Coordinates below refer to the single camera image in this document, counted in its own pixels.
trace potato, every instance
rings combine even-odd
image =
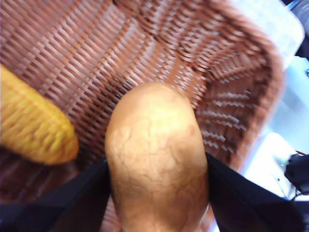
[[[105,153],[125,232],[193,232],[208,204],[207,160],[189,100],[162,82],[115,107]]]

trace corn cob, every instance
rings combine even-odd
[[[44,164],[74,159],[78,139],[67,117],[1,65],[1,146]]]

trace black object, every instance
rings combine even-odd
[[[286,201],[213,156],[207,154],[207,159],[210,203],[221,232],[306,231],[309,202]],[[0,231],[97,232],[109,193],[108,167],[102,160],[36,201],[0,205]]]
[[[299,19],[305,30],[305,38],[300,45],[296,56],[309,60],[309,0],[282,0],[285,5],[294,2],[291,11]]]
[[[0,205],[0,232],[99,231],[109,194],[103,159],[33,202]]]
[[[303,195],[309,194],[309,155],[292,155],[284,175]]]

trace yellow toy corn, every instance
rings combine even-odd
[[[1,146],[45,164],[61,164],[78,152],[66,116],[1,65]]]

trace wicker basket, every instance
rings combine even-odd
[[[1,62],[80,140],[78,158],[56,167],[2,150],[2,203],[31,201],[104,156],[113,108],[153,80],[186,92],[206,151],[238,169],[282,87],[274,45],[227,0],[3,0]]]

